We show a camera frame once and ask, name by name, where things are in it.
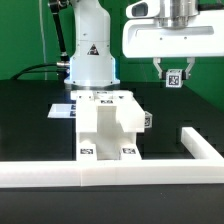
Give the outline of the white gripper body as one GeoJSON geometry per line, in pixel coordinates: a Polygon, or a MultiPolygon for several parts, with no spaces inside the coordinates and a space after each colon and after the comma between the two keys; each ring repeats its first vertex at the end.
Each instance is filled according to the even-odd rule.
{"type": "Polygon", "coordinates": [[[224,56],[224,4],[140,0],[126,8],[122,37],[128,58],[224,56]]]}

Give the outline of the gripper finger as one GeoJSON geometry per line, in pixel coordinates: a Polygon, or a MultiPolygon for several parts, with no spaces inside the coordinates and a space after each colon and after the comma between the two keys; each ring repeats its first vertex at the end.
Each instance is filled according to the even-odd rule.
{"type": "Polygon", "coordinates": [[[187,59],[187,67],[186,67],[186,69],[182,72],[182,79],[183,79],[183,80],[188,80],[188,79],[190,78],[190,76],[191,76],[190,72],[191,72],[191,70],[192,70],[194,64],[195,64],[195,58],[194,58],[194,57],[189,57],[189,58],[187,59]]]}
{"type": "Polygon", "coordinates": [[[160,80],[163,80],[165,78],[166,71],[163,70],[162,67],[160,66],[161,62],[162,62],[161,58],[155,57],[153,59],[153,65],[158,72],[158,77],[159,77],[160,80]]]}

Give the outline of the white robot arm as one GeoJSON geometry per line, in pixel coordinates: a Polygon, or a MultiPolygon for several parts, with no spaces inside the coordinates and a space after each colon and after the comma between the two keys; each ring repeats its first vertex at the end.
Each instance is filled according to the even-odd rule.
{"type": "MultiPolygon", "coordinates": [[[[76,51],[67,84],[117,84],[110,54],[110,15],[99,0],[72,0],[76,51]]],[[[198,0],[140,0],[126,8],[122,51],[128,58],[151,58],[170,88],[190,77],[197,57],[224,56],[224,4],[198,0]]]]}

